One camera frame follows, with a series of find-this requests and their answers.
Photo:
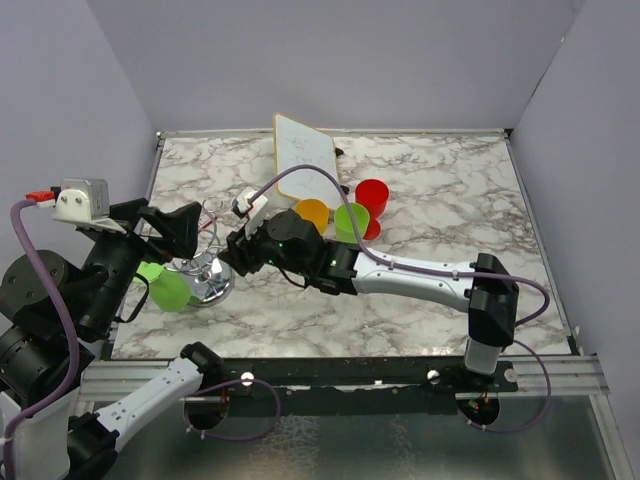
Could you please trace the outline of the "green wine glass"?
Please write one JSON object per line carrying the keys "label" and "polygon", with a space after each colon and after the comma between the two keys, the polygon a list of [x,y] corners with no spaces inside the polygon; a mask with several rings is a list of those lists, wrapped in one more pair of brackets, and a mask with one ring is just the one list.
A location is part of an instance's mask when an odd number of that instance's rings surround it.
{"label": "green wine glass", "polygon": [[362,205],[349,204],[353,216],[350,216],[346,205],[338,207],[334,213],[334,225],[337,239],[346,243],[357,243],[354,226],[357,226],[361,238],[364,238],[369,222],[369,211]]}
{"label": "green wine glass", "polygon": [[150,297],[163,312],[179,312],[191,299],[191,288],[183,276],[158,263],[141,262],[137,269],[149,283]]}

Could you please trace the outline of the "yellow wine glass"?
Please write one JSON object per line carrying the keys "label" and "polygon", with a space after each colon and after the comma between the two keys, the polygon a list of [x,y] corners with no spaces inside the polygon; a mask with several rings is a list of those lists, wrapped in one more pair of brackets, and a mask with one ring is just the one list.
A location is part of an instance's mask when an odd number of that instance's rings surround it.
{"label": "yellow wine glass", "polygon": [[309,198],[299,201],[295,212],[303,219],[313,223],[320,234],[326,232],[329,222],[329,208],[318,199]]}

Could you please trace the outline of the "red wine glass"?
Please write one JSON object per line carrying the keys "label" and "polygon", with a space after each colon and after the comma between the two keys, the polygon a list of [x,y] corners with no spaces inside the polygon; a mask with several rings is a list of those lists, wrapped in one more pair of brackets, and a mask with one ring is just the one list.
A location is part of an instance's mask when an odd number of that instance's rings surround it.
{"label": "red wine glass", "polygon": [[384,213],[390,197],[388,186],[378,179],[361,181],[355,189],[356,203],[369,212],[370,220],[364,234],[364,240],[373,240],[381,232],[379,217]]}

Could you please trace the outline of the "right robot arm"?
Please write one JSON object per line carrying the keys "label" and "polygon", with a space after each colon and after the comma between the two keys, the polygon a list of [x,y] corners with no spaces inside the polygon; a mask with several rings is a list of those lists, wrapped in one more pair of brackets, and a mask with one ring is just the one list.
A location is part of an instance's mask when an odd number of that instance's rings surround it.
{"label": "right robot arm", "polygon": [[494,381],[498,358],[514,341],[519,288],[490,254],[453,264],[393,257],[326,240],[312,222],[286,210],[253,232],[228,234],[219,257],[240,276],[271,266],[329,295],[390,294],[465,313],[468,340],[459,378],[472,391]]}

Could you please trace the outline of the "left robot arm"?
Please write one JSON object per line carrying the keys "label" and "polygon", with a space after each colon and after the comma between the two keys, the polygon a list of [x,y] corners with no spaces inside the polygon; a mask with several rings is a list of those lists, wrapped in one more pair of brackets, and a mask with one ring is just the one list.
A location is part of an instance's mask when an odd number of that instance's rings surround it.
{"label": "left robot arm", "polygon": [[[52,208],[94,245],[81,267],[37,249],[21,214]],[[144,260],[191,257],[201,207],[170,213],[146,199],[110,205],[88,196],[52,191],[28,194],[13,205],[11,223],[24,253],[1,282],[1,312],[10,327],[1,337],[1,397],[16,408],[1,437],[8,479],[100,479],[127,442],[183,396],[214,392],[224,377],[222,359],[204,344],[185,346],[164,372],[96,413],[75,416],[89,345],[106,338],[117,310]]]}

